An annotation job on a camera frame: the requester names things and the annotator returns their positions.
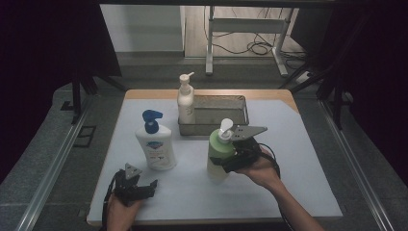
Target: white bottle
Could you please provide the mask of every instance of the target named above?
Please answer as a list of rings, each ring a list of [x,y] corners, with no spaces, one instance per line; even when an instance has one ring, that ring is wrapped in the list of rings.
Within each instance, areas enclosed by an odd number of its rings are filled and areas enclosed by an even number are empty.
[[[142,116],[145,124],[136,131],[136,137],[146,156],[147,165],[156,170],[174,168],[177,162],[171,143],[171,130],[155,120],[163,117],[163,114],[146,110]]]
[[[189,85],[190,76],[193,74],[194,72],[180,75],[181,86],[177,95],[180,124],[195,123],[194,88]]]

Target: pump bottle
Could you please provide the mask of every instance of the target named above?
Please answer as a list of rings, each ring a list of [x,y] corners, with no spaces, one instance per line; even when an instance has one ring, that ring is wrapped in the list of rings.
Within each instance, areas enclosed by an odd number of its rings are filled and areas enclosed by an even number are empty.
[[[167,170],[177,165],[171,143],[171,130],[158,124],[162,113],[146,110],[142,114],[144,127],[136,131],[136,137],[146,156],[147,165],[156,170]]]
[[[231,128],[234,123],[231,119],[225,118],[221,122],[219,129],[216,129],[209,139],[207,171],[216,180],[223,180],[228,176],[221,166],[216,166],[211,158],[226,159],[235,154],[234,145],[231,143],[233,132]]]
[[[190,77],[194,72],[190,74],[180,75],[180,89],[177,95],[177,105],[179,111],[179,123],[190,124],[195,123],[194,114],[194,88],[189,84]]]

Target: green bottle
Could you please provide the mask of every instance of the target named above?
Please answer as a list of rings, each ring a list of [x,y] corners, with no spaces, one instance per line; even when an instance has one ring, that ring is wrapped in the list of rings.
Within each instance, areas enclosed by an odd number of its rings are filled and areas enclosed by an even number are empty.
[[[217,160],[224,160],[235,154],[231,131],[234,123],[231,119],[225,118],[221,122],[219,129],[216,129],[209,138],[207,171],[209,175],[217,180],[223,180],[228,176],[221,166],[214,164]]]

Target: wooden table edge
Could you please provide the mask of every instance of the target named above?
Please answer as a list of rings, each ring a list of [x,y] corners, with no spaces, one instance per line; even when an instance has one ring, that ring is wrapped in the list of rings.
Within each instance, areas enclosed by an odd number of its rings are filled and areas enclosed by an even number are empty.
[[[125,99],[176,99],[178,90],[128,90]],[[243,95],[246,99],[279,99],[299,113],[288,90],[194,90],[195,95]]]

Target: wrist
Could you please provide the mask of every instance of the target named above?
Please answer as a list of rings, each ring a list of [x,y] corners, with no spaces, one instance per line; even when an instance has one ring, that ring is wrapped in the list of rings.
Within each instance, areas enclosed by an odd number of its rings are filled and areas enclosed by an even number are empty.
[[[285,193],[287,191],[285,185],[281,180],[268,182],[264,185],[264,188],[270,191],[274,196]]]

